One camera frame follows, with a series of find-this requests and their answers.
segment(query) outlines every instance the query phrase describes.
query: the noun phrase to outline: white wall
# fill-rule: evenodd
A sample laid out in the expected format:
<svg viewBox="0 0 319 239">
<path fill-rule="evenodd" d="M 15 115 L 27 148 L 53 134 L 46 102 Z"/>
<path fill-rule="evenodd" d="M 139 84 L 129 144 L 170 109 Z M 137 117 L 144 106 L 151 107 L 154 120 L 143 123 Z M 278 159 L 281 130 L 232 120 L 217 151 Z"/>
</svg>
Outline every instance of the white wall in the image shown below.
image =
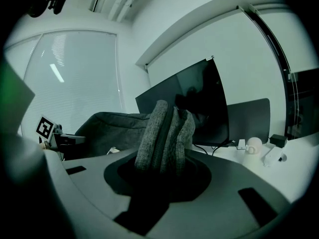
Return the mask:
<svg viewBox="0 0 319 239">
<path fill-rule="evenodd" d="M 40 39 L 40 35 L 10 46 L 4 56 L 13 70 L 23 80 L 31 55 Z"/>
<path fill-rule="evenodd" d="M 283 135 L 284 83 L 278 63 L 255 24 L 241 11 L 211 20 L 167 49 L 149 66 L 154 86 L 177 72 L 214 56 L 227 105 L 268 98 L 270 135 Z"/>
<path fill-rule="evenodd" d="M 152 0 L 139 12 L 133 24 L 134 37 L 138 44 L 138 57 L 141 57 L 147 49 L 178 20 L 210 1 L 212 0 Z M 196 17 L 200 17 L 200 13 L 193 15 L 193 17 L 193 21 L 197 22 Z"/>
<path fill-rule="evenodd" d="M 26 15 L 20 19 L 6 46 L 31 36 L 64 29 L 89 29 L 117 35 L 118 69 L 120 71 L 123 99 L 127 113 L 138 113 L 135 97 L 150 87 L 148 74 L 135 65 L 136 46 L 130 24 L 108 21 L 105 15 L 76 7 L 79 0 L 67 0 L 59 15 L 46 10 L 38 18 Z"/>
<path fill-rule="evenodd" d="M 260 13 L 277 38 L 293 73 L 319 68 L 311 38 L 295 13 L 287 9 L 268 9 Z"/>
</svg>

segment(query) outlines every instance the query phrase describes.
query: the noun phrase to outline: ceiling light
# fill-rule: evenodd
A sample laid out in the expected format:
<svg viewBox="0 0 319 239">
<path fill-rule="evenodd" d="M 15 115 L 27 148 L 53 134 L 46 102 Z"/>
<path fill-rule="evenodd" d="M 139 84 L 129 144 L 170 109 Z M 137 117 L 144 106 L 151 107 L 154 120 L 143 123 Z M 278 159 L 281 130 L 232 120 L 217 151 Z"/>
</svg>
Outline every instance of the ceiling light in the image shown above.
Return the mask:
<svg viewBox="0 0 319 239">
<path fill-rule="evenodd" d="M 62 76 L 60 75 L 58 69 L 56 68 L 55 64 L 50 64 L 50 67 L 52 69 L 52 71 L 54 72 L 55 76 L 58 78 L 58 80 L 60 82 L 64 82 Z"/>
</svg>

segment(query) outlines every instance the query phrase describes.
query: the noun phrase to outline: small white device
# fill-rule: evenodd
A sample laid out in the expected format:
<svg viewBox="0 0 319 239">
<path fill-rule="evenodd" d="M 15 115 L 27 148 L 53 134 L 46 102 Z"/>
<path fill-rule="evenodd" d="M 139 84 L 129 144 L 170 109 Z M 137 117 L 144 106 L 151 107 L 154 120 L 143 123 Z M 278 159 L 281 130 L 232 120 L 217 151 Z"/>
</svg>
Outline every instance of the small white device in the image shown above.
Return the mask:
<svg viewBox="0 0 319 239">
<path fill-rule="evenodd" d="M 245 139 L 240 139 L 238 142 L 238 149 L 246 149 Z"/>
<path fill-rule="evenodd" d="M 276 161 L 280 159 L 284 152 L 283 148 L 280 147 L 273 147 L 271 151 L 265 156 L 264 166 L 271 167 Z"/>
<path fill-rule="evenodd" d="M 109 155 L 110 153 L 117 153 L 120 152 L 118 149 L 116 149 L 115 147 L 110 148 L 109 152 L 107 153 L 107 155 Z"/>
</svg>

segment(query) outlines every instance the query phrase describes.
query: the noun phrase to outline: white table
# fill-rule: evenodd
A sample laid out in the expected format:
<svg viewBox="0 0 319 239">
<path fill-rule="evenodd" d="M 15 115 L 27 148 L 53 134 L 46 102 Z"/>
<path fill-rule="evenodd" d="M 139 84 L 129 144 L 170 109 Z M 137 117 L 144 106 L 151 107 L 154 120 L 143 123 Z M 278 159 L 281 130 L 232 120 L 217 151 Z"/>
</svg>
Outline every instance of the white table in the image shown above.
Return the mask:
<svg viewBox="0 0 319 239">
<path fill-rule="evenodd" d="M 213 150 L 209 146 L 201 146 L 209 155 Z M 284 150 L 286 162 L 275 162 L 271 167 L 265 167 L 263 157 L 274 147 L 273 144 L 263 145 L 262 152 L 254 165 L 245 165 L 249 170 L 280 191 L 290 202 L 300 198 L 306 191 L 315 172 L 319 158 L 319 132 L 290 140 Z M 193 145 L 193 150 L 203 152 Z M 219 148 L 214 156 L 243 164 L 245 151 L 235 147 Z"/>
</svg>

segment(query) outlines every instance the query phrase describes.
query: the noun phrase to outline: monitor screen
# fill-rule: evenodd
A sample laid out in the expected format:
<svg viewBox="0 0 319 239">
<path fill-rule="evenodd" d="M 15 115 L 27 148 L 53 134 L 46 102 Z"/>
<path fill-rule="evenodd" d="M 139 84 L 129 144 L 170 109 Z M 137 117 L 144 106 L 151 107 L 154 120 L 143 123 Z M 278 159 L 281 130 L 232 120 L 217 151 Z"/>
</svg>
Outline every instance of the monitor screen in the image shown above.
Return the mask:
<svg viewBox="0 0 319 239">
<path fill-rule="evenodd" d="M 140 113 L 152 113 L 157 100 L 192 113 L 194 144 L 217 146 L 229 137 L 225 94 L 213 59 L 202 60 L 138 96 Z"/>
</svg>

